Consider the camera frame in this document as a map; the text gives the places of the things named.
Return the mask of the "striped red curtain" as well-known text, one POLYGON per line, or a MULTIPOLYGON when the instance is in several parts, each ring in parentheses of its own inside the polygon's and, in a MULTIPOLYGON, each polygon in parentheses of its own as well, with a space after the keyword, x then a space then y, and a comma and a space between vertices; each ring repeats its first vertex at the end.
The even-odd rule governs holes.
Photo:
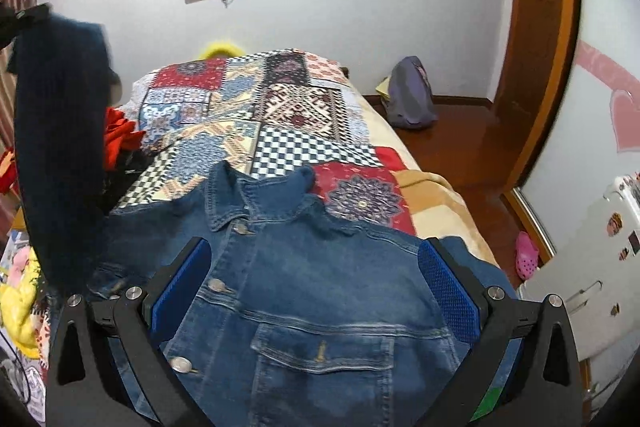
POLYGON ((18 13, 35 6, 37 0, 1 0, 1 153, 14 145, 14 100, 16 78, 8 72, 13 40, 26 27, 18 13))

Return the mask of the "pink rubber clog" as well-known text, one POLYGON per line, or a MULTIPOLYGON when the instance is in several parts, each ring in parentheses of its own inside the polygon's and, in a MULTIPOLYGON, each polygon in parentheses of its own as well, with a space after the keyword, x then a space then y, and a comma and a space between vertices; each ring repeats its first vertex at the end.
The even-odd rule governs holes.
POLYGON ((521 231, 515 241, 515 271, 518 277, 527 281, 538 269, 539 251, 533 239, 521 231))

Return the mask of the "yellow plush toy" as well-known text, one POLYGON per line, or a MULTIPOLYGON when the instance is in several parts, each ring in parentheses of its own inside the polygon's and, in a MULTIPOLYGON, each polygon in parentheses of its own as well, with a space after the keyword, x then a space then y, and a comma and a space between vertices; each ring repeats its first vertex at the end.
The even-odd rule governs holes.
POLYGON ((246 52, 230 41, 214 41, 206 44, 198 58, 200 60, 213 60, 213 58, 235 58, 245 55, 246 52))

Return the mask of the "red orange garment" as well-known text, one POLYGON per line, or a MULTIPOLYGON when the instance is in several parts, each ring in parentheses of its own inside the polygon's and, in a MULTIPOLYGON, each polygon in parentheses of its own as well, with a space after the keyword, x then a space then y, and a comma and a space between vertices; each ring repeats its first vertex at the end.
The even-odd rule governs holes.
MULTIPOLYGON (((107 107, 103 140, 103 169, 105 181, 112 182, 126 172, 127 165, 141 152, 145 132, 139 131, 122 110, 107 107)), ((1 193, 18 194, 15 153, 9 147, 1 155, 1 193)))

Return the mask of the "blue denim jacket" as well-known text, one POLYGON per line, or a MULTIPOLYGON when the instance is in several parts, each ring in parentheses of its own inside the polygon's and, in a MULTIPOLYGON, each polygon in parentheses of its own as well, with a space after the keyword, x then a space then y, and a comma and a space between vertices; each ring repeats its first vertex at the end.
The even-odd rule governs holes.
MULTIPOLYGON (((412 426, 469 348, 418 265, 423 239, 331 215, 308 167, 255 180, 224 161, 188 194, 105 212, 103 133, 112 70, 99 26, 56 15, 13 40, 17 179, 52 294, 145 287, 194 237, 212 260, 160 352, 209 426, 412 426)), ((486 286, 509 286, 461 239, 443 243, 486 286)), ((116 338, 138 414, 154 418, 116 338)))

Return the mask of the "patchwork patterned bedspread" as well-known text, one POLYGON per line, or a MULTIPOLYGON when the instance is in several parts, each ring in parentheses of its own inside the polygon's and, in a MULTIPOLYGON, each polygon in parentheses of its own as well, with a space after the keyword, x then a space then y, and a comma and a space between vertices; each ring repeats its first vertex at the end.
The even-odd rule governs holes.
POLYGON ((148 161, 119 209, 186 195, 219 161, 254 179, 309 166, 330 213, 414 231, 397 138, 337 62, 284 49, 171 64, 136 81, 122 110, 148 161))

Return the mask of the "purple grey backpack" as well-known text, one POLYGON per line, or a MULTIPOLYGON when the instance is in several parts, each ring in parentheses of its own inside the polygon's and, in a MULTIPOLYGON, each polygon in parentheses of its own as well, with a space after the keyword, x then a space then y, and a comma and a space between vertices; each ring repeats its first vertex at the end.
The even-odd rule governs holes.
POLYGON ((387 93, 384 107, 392 127, 420 130, 437 120, 432 88, 419 57, 406 56, 395 65, 387 93))

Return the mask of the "white refrigerator with magnets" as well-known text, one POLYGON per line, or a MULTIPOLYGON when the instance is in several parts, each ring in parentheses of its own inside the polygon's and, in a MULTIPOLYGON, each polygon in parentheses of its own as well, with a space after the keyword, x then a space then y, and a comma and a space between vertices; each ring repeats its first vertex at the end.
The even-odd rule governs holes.
POLYGON ((578 359, 589 363, 587 400, 598 411, 639 347, 639 179, 618 176, 568 243, 518 288, 525 300, 562 298, 578 359))

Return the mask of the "brown wooden door frame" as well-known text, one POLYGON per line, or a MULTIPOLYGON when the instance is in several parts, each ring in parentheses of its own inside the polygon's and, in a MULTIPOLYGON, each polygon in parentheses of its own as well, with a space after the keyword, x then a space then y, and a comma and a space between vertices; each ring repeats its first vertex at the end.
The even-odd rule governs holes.
POLYGON ((503 184, 526 181, 558 113, 577 46, 580 0, 512 0, 494 112, 518 143, 503 184))

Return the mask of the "yellow cloth at bedside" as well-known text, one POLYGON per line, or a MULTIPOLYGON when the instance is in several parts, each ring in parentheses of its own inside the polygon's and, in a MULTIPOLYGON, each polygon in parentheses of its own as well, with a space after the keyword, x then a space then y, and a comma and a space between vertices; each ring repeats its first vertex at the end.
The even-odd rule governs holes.
POLYGON ((38 295, 40 264, 30 246, 19 249, 1 284, 1 323, 14 346, 26 358, 37 360, 39 327, 32 318, 38 295))

